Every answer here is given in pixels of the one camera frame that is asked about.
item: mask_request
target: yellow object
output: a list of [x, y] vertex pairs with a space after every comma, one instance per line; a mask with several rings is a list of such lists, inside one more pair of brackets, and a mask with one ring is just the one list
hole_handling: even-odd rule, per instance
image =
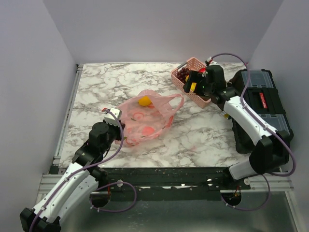
[[139, 104], [141, 106], [147, 106], [151, 104], [151, 100], [147, 96], [144, 96], [141, 99], [139, 99]]
[[192, 85], [191, 85], [191, 89], [190, 90], [192, 92], [194, 92], [196, 86], [197, 86], [197, 84], [193, 82]]

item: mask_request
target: gray floor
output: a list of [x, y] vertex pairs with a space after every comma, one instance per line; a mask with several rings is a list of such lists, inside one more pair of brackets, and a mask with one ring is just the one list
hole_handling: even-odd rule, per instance
[[[244, 193], [241, 206], [255, 207], [265, 193]], [[109, 203], [120, 209], [129, 203]], [[84, 200], [61, 232], [296, 232], [284, 192], [273, 193], [266, 208], [240, 212], [222, 202], [138, 202], [123, 213], [98, 213]]]

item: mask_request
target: red label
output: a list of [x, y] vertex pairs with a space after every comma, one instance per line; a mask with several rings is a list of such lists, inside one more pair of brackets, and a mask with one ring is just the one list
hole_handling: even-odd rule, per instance
[[267, 109], [267, 105], [266, 105], [264, 94], [263, 93], [259, 93], [259, 94], [260, 94], [260, 98], [261, 98], [261, 101], [262, 101], [262, 104], [263, 104], [263, 108]]

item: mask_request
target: tabletop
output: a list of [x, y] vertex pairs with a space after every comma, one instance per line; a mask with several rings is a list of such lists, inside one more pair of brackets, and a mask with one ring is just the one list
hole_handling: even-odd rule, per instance
[[[88, 139], [92, 125], [102, 121], [103, 108], [117, 107], [142, 90], [163, 96], [182, 93], [171, 82], [176, 63], [97, 63], [83, 67], [69, 128], [61, 153], [60, 168], [71, 163], [75, 151]], [[241, 63], [221, 63], [225, 79], [243, 69]], [[124, 147], [104, 167], [226, 167], [248, 155], [235, 150], [231, 120], [210, 103], [199, 108], [184, 95], [185, 103], [176, 113], [171, 129], [156, 139]], [[170, 102], [175, 107], [179, 100]], [[108, 156], [118, 145], [113, 144]]]

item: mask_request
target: grapes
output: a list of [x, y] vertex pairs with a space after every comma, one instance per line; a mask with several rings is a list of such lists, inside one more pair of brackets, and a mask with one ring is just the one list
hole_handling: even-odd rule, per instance
[[183, 67], [176, 75], [176, 77], [183, 83], [185, 83], [185, 79], [187, 75], [190, 74], [190, 70], [188, 68]]

